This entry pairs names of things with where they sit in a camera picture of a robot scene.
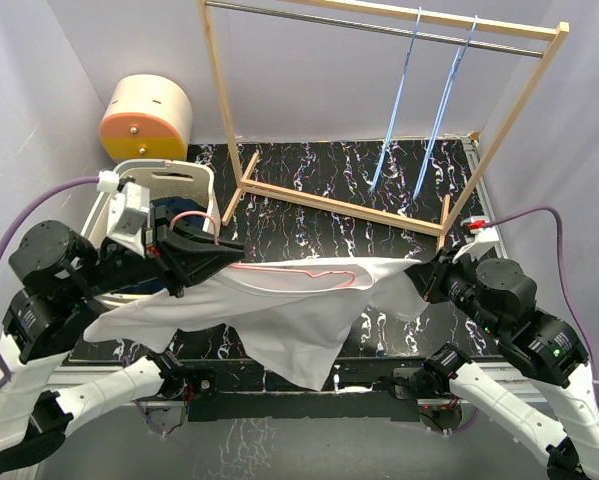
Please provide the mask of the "navy blue t shirt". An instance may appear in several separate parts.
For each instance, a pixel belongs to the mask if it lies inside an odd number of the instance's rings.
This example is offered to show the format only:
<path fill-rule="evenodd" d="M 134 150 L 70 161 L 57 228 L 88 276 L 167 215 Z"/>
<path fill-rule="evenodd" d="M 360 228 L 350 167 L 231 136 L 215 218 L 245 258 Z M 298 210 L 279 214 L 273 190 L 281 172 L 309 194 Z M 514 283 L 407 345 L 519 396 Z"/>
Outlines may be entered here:
<path fill-rule="evenodd" d="M 183 288 L 170 269 L 172 262 L 168 258 L 168 246 L 166 245 L 166 230 L 170 220 L 178 213 L 188 210 L 198 210 L 206 212 L 207 208 L 201 206 L 196 201 L 180 196 L 164 197 L 152 201 L 153 219 L 154 219 L 154 241 L 147 249 L 156 260 L 156 266 L 162 267 L 162 272 L 157 272 L 157 276 L 149 279 L 145 284 L 138 288 L 142 294 L 153 294 L 162 289 L 177 291 L 179 287 Z M 191 225 L 194 225 L 207 233 L 212 232 L 212 225 L 208 220 L 200 217 L 184 218 Z"/>

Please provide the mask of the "pink wire hanger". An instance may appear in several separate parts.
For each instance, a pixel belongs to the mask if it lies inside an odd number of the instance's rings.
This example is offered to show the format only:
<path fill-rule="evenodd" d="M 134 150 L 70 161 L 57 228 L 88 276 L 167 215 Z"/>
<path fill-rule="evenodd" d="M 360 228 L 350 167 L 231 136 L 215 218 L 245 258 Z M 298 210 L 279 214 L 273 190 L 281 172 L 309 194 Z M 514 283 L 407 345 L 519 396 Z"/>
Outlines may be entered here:
<path fill-rule="evenodd" d="M 182 220 L 182 219 L 188 218 L 188 217 L 200 217 L 200 218 L 204 218 L 205 220 L 208 220 L 210 222 L 210 224 L 212 225 L 212 232 L 211 232 L 212 242 L 215 246 L 220 246 L 218 222 L 211 214 L 208 214 L 206 212 L 201 212 L 198 210 L 188 210 L 188 211 L 178 213 L 170 220 L 170 223 L 168 226 L 169 230 L 174 231 L 176 228 L 177 222 L 179 220 Z M 282 273 L 299 274 L 299 275 L 307 276 L 311 279 L 318 279 L 318 278 L 334 276 L 334 275 L 349 276 L 350 278 L 347 281 L 334 287 L 337 289 L 350 287 L 357 278 L 355 272 L 353 272 L 351 270 L 326 270 L 326 271 L 321 271 L 321 272 L 315 273 L 315 272 L 311 272 L 310 270 L 302 269 L 302 268 L 272 267 L 272 266 L 262 266 L 259 264 L 242 263 L 242 262 L 230 264 L 230 265 L 228 265 L 228 268 L 239 269 L 239 270 L 250 270 L 250 271 L 262 271 L 262 272 L 270 272 L 270 273 L 274 272 L 274 273 L 279 273 L 279 274 L 282 274 Z"/>

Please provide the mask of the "white t shirt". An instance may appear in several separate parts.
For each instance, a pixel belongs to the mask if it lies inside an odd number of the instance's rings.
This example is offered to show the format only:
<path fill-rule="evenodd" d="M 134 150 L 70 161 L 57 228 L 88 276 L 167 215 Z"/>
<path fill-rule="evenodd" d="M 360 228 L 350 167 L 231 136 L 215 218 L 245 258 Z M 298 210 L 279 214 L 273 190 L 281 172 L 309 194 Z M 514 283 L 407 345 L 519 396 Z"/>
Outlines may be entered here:
<path fill-rule="evenodd" d="M 245 353 L 296 386 L 319 391 L 354 322 L 368 307 L 403 322 L 417 319 L 427 304 L 406 270 L 414 259 L 312 258 L 259 263 L 321 272 L 351 270 L 349 276 L 304 275 L 226 267 L 181 298 L 160 291 L 102 314 L 84 332 L 91 343 L 127 339 L 163 352 L 179 332 L 225 324 L 238 334 Z"/>

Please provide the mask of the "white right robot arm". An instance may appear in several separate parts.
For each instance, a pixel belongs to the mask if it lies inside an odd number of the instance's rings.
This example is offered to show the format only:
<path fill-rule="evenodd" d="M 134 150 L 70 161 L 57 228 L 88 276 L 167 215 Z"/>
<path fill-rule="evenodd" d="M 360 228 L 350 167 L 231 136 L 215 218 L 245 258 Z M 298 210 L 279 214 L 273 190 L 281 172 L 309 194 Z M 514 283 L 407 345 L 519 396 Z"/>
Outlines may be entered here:
<path fill-rule="evenodd" d="M 599 479 L 599 380 L 573 327 L 536 305 L 536 283 L 515 261 L 439 252 L 406 275 L 422 299 L 449 302 L 497 342 L 501 356 L 549 404 L 548 417 L 447 343 L 409 380 L 417 394 L 467 400 L 545 465 L 551 479 Z"/>

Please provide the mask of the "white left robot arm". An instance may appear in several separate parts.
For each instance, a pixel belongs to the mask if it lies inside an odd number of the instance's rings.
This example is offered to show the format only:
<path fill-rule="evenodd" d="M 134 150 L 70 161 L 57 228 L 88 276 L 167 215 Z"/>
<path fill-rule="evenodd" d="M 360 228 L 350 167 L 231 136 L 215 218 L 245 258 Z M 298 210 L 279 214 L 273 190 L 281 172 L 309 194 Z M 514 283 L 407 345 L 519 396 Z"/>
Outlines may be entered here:
<path fill-rule="evenodd" d="M 184 367 L 164 346 L 74 392 L 52 390 L 52 372 L 107 309 L 104 294 L 160 282 L 168 297 L 245 256 L 241 243 L 179 223 L 165 207 L 150 212 L 136 253 L 118 241 L 94 246 L 56 220 L 33 226 L 9 264 L 22 283 L 3 318 L 0 340 L 0 474 L 37 464 L 81 425 L 145 397 L 179 396 Z"/>

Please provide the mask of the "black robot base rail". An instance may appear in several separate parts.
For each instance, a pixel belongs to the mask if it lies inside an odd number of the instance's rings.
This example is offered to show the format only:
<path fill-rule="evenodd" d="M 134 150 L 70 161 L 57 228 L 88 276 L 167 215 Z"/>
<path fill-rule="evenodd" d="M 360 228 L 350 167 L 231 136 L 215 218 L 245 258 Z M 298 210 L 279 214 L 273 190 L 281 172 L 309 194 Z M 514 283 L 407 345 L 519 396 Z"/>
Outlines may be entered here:
<path fill-rule="evenodd" d="M 172 403 L 190 422 L 224 419 L 380 418 L 461 431 L 477 411 L 406 379 L 420 359 L 340 357 L 319 391 L 298 387 L 253 360 L 188 361 L 147 400 Z"/>

